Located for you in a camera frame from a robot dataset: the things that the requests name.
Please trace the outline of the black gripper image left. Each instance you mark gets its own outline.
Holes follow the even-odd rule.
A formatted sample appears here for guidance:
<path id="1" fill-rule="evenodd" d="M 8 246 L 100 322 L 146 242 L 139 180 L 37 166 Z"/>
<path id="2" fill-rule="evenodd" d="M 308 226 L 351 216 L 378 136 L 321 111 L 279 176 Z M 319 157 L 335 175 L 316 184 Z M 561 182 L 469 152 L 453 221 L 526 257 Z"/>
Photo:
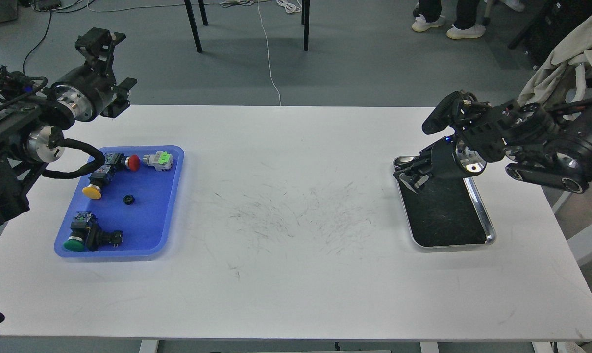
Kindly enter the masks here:
<path id="1" fill-rule="evenodd" d="M 110 33 L 99 27 L 79 36 L 75 49 L 85 63 L 52 85 L 51 108 L 79 122 L 90 122 L 99 115 L 114 119 L 128 109 L 130 90 L 138 80 L 128 77 L 115 86 L 112 69 L 115 46 L 125 39 L 125 33 Z"/>

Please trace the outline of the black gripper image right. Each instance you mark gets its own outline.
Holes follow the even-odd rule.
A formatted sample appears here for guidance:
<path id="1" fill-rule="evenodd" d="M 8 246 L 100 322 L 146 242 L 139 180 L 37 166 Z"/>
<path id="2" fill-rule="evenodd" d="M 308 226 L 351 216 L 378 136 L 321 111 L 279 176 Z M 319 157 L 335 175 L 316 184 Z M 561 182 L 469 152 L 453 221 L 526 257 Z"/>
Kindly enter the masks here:
<path id="1" fill-rule="evenodd" d="M 420 150 L 418 155 L 399 156 L 393 161 L 396 179 L 419 194 L 434 176 L 463 179 L 482 174 L 487 162 L 459 136 L 446 136 Z"/>

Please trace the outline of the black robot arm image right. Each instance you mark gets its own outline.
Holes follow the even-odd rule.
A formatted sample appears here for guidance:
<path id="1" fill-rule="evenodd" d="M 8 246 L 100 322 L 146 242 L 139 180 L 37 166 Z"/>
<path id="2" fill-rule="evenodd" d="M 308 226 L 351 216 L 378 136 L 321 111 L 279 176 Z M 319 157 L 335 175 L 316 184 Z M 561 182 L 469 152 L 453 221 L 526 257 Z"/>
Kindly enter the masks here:
<path id="1" fill-rule="evenodd" d="M 446 128 L 417 156 L 394 161 L 393 176 L 416 194 L 433 179 L 482 174 L 489 163 L 509 159 L 506 173 L 517 181 L 585 192 L 592 182 L 592 98 L 545 109 L 540 103 L 510 100 L 492 106 L 455 90 L 423 122 L 424 134 Z"/>

